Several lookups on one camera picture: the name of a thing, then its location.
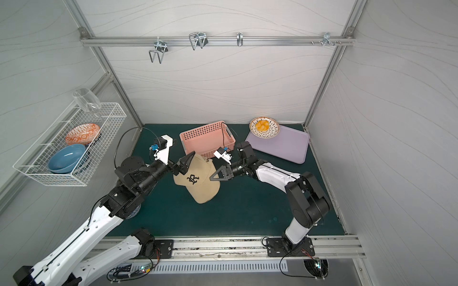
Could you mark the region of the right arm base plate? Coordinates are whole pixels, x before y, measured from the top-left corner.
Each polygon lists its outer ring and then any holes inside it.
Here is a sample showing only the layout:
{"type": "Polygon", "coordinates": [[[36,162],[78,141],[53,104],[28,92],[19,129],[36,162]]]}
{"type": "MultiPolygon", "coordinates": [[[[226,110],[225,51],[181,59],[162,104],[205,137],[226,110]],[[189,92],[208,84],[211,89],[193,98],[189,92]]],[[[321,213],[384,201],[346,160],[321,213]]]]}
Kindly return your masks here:
{"type": "Polygon", "coordinates": [[[262,245],[267,249],[268,257],[314,257],[315,249],[310,237],[305,237],[298,244],[292,244],[287,238],[264,237],[262,245]]]}

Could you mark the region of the beige baseball cap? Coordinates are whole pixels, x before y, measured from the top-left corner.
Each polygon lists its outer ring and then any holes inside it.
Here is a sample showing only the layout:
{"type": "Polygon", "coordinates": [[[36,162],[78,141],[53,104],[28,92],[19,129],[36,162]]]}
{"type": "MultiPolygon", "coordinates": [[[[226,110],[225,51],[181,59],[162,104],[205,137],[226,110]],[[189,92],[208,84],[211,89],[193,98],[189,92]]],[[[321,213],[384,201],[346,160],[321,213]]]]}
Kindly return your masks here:
{"type": "Polygon", "coordinates": [[[194,155],[185,175],[179,173],[173,179],[176,185],[186,187],[187,191],[199,204],[212,200],[219,192],[219,181],[211,181],[210,177],[216,172],[211,159],[199,154],[194,155]]]}

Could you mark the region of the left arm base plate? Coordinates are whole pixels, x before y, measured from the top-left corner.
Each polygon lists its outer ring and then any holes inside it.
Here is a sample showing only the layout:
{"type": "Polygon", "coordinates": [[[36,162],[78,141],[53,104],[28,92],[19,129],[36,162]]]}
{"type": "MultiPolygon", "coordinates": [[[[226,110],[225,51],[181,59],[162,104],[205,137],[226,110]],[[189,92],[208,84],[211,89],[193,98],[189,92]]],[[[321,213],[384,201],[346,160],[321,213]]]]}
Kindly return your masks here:
{"type": "Polygon", "coordinates": [[[174,240],[151,240],[141,248],[140,254],[156,260],[170,259],[174,250],[174,240]]]}

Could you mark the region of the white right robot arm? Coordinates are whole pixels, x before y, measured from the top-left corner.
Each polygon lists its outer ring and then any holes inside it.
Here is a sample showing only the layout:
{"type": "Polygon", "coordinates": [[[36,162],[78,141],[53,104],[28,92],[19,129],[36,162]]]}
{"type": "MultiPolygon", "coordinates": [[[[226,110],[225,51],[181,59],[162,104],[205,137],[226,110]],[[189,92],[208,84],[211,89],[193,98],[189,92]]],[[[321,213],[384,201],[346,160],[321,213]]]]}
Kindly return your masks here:
{"type": "Polygon", "coordinates": [[[284,239],[291,245],[302,243],[310,230],[331,210],[332,204],[310,172],[303,174],[280,169],[270,162],[257,158],[249,142],[236,145],[239,159],[219,167],[210,177],[211,181],[229,181],[246,175],[259,182],[269,184],[287,196],[293,219],[286,228],[284,239]]]}

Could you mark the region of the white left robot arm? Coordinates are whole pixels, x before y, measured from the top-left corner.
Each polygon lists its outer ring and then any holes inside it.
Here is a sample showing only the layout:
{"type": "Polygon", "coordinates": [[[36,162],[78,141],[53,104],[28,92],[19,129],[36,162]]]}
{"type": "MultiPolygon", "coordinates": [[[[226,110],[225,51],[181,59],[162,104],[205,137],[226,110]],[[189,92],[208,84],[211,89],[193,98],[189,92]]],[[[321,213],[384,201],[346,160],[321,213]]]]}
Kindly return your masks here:
{"type": "Polygon", "coordinates": [[[186,174],[195,153],[174,163],[155,160],[146,165],[139,156],[126,158],[116,168],[121,185],[95,203],[88,220],[50,255],[33,266],[22,266],[13,279],[18,286],[88,286],[120,263],[155,251],[155,238],[144,228],[90,259],[85,256],[141,206],[169,172],[186,174]]]}

